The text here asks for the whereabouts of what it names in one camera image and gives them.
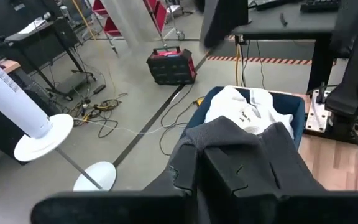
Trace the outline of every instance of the red power station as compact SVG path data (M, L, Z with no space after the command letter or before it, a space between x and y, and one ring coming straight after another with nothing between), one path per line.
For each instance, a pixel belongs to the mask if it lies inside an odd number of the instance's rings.
M147 64L154 81L159 85L193 84L196 80L197 73L191 52L187 49L180 50L179 46L153 49Z

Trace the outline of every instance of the white cable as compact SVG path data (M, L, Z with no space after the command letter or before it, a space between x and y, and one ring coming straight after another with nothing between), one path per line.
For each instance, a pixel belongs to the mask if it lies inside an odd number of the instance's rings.
M84 122L87 122L87 123L91 123L91 124L97 124L97 125L100 125L100 126L104 126L106 128L110 128L110 129L123 129L123 130L126 130L130 133L133 133L133 134L153 134L153 133L156 133L157 131L160 131L161 129L163 129L164 127L160 127L160 128L157 128L156 130L154 131L149 131L149 132L144 132L144 133L137 133L135 131L132 131L130 129L127 129L127 128L113 128L113 127L110 127L108 125L105 125L105 124L101 124L101 123L97 123L97 122L93 122L93 121L87 121L87 120L84 120L84 119L80 119L80 118L73 118L73 120L75 121L84 121ZM185 128L186 126L182 126L182 125L175 125L176 127L182 127L182 128Z

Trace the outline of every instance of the keyboard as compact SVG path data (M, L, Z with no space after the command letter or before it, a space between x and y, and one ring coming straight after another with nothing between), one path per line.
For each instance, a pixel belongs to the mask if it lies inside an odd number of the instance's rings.
M306 0L301 5L302 12L338 11L341 0Z

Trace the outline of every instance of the desk leg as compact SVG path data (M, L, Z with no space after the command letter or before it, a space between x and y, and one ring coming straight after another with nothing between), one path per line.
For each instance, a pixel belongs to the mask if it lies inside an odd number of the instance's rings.
M71 60L73 61L73 63L77 67L78 71L84 72L84 70L82 69L81 65L78 63L77 59L74 57L73 53L67 47L66 43L64 42L62 37L60 37L60 34L58 33L58 31L55 28L53 28L53 33L55 34L55 37L59 41L59 44L63 47L63 49L65 49L65 51L67 52L68 56L71 58Z
M35 63L27 56L21 46L18 47L19 52L23 55L23 57L29 62L30 66L41 76L41 78L47 83L47 85L51 89L55 89L55 85L49 81L49 79L45 76L43 72L41 72L40 68L35 65Z
M316 40L314 44L313 63L307 91L320 87L321 82L328 83L334 62L333 53L329 49L330 42L330 38L326 38Z

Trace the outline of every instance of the yellow cable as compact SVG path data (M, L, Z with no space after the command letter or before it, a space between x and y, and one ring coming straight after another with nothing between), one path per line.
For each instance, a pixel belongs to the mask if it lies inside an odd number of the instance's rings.
M102 46L100 46L100 43L97 41L96 36L93 34L92 29L89 26L88 22L86 21L85 16L82 14L80 7L77 5L77 2L75 0L71 0L71 1L73 2L74 6L76 7L78 13L80 14L82 20L84 21L86 28L89 30L89 33L92 35L92 39L95 40L95 42L98 44L99 53L101 53L101 55L103 56L104 62L106 63L107 70L109 71L112 87L114 88L113 93L112 93L112 98L114 99L116 97L116 85L114 84L114 81L112 80L110 66L109 66L108 61L106 60L106 56L104 54L103 48L102 48Z
M240 58L240 45L237 44L237 55L236 55L236 86L239 86L239 58Z

